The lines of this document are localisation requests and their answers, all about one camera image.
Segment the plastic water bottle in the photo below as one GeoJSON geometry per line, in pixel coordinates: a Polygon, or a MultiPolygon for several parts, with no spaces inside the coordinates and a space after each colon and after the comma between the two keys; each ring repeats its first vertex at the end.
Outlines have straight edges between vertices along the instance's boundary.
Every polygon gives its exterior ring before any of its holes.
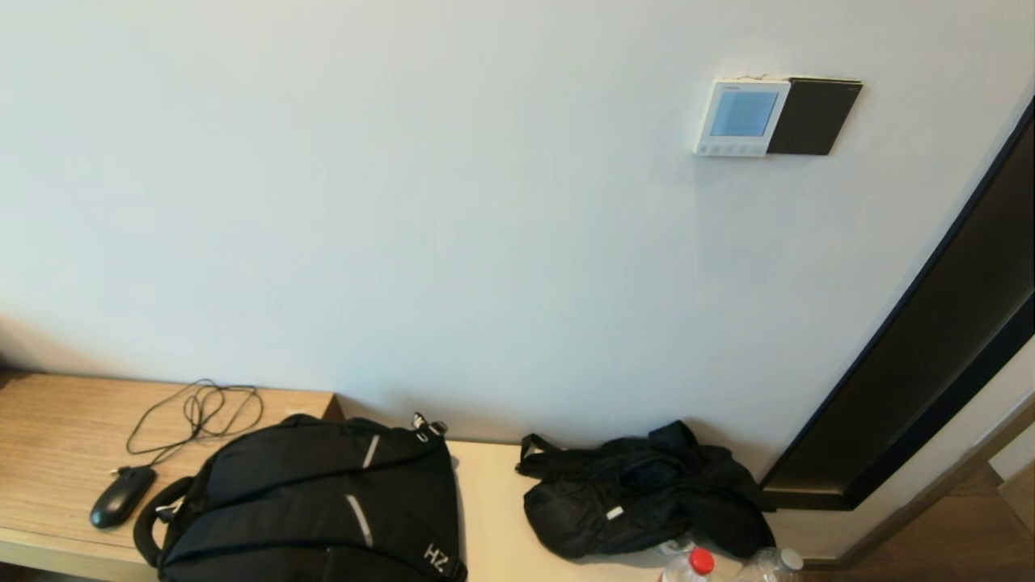
{"type": "Polygon", "coordinates": [[[805,565],[798,552],[791,548],[759,550],[734,582],[801,582],[801,569],[805,565]]]}
{"type": "Polygon", "coordinates": [[[672,558],[657,578],[658,582],[708,582],[708,575],[715,570],[715,558],[704,548],[694,548],[689,554],[672,558]]]}

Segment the thermostat screen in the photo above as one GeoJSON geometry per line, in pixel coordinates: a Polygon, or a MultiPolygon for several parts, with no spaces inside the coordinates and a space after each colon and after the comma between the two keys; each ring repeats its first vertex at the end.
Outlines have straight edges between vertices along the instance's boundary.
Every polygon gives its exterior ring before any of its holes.
{"type": "Polygon", "coordinates": [[[715,111],[712,136],[762,137],[779,93],[723,91],[715,111]]]}

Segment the reflective strip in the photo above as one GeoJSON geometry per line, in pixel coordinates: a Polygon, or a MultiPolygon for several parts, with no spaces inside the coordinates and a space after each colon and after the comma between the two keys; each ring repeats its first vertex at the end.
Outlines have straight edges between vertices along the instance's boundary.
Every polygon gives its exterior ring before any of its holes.
{"type": "Polygon", "coordinates": [[[363,508],[359,506],[359,501],[352,495],[346,495],[345,498],[349,500],[352,511],[356,513],[356,520],[359,521],[359,529],[363,530],[363,540],[366,541],[366,547],[373,548],[374,537],[371,535],[371,525],[366,523],[366,516],[363,515],[363,508]]]}
{"type": "Polygon", "coordinates": [[[374,452],[378,449],[378,441],[381,440],[381,435],[374,435],[374,440],[371,441],[371,447],[366,449],[366,459],[363,459],[363,468],[371,466],[371,461],[374,460],[374,452]]]}

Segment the hz logo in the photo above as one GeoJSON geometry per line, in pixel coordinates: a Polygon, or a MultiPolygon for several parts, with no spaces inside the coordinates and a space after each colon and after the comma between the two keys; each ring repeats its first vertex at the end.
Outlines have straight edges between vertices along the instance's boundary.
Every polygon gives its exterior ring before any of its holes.
{"type": "Polygon", "coordinates": [[[449,563],[449,556],[442,553],[441,550],[437,550],[434,543],[427,546],[427,551],[424,552],[424,558],[426,558],[440,574],[446,573],[446,564],[449,563]]]}

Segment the white bottle cap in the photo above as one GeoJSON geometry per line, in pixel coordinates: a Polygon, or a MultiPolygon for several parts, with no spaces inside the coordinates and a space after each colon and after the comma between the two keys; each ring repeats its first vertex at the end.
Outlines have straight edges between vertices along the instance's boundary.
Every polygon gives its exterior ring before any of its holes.
{"type": "Polygon", "coordinates": [[[779,560],[795,572],[805,568],[805,560],[801,559],[801,554],[791,548],[783,548],[779,551],[779,560]]]}

